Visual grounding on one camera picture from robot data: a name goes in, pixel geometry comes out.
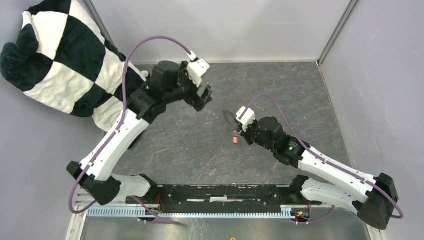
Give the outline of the key with red tag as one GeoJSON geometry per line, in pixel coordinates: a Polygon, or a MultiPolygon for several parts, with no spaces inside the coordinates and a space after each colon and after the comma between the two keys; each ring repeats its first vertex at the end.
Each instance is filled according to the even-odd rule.
{"type": "Polygon", "coordinates": [[[237,135],[232,135],[232,144],[238,145],[239,144],[239,137],[237,135]]]}

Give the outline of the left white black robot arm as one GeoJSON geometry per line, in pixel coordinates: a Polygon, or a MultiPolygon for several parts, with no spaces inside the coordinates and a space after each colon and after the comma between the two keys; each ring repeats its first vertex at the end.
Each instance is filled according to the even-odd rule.
{"type": "Polygon", "coordinates": [[[202,77],[209,69],[203,58],[181,64],[159,62],[147,75],[147,81],[130,95],[127,108],[92,153],[81,162],[68,164],[67,171],[96,203],[104,206],[115,198],[128,196],[139,197],[145,204],[156,200],[157,190],[146,176],[116,175],[112,171],[167,105],[183,100],[200,112],[212,100],[210,86],[198,94],[202,77]]]}

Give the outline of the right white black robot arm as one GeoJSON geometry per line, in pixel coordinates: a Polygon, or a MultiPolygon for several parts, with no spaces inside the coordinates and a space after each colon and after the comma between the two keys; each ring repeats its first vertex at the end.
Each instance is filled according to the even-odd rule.
{"type": "Polygon", "coordinates": [[[399,200],[393,178],[385,173],[374,176],[340,163],[308,143],[284,132],[275,117],[260,120],[235,119],[237,132],[249,145],[256,144],[273,154],[281,164],[314,174],[326,183],[297,176],[289,189],[295,204],[317,201],[344,208],[367,225],[386,230],[395,218],[399,200]]]}

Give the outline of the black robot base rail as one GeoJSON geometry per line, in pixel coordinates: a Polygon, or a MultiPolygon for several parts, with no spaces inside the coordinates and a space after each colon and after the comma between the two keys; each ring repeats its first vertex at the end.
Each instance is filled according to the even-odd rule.
{"type": "Polygon", "coordinates": [[[320,205],[301,194],[308,177],[298,175],[290,185],[278,184],[163,184],[146,175],[150,190],[139,197],[145,205],[161,206],[166,214],[271,214],[282,205],[320,205]]]}

